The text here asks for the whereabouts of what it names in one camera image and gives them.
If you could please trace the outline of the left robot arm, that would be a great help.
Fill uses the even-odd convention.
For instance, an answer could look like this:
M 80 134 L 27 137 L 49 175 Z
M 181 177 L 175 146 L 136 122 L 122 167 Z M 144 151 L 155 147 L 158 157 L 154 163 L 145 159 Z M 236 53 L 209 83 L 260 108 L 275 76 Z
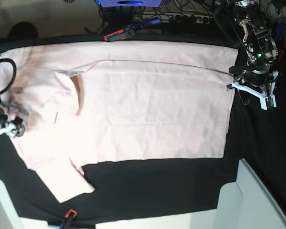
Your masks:
M 213 12 L 216 24 L 228 39 L 227 26 L 237 37 L 235 45 L 246 52 L 246 63 L 229 68 L 233 81 L 226 87 L 246 92 L 259 99 L 263 110 L 276 107 L 274 89 L 279 70 L 274 67 L 279 55 L 276 42 L 266 27 L 256 0 L 223 0 Z

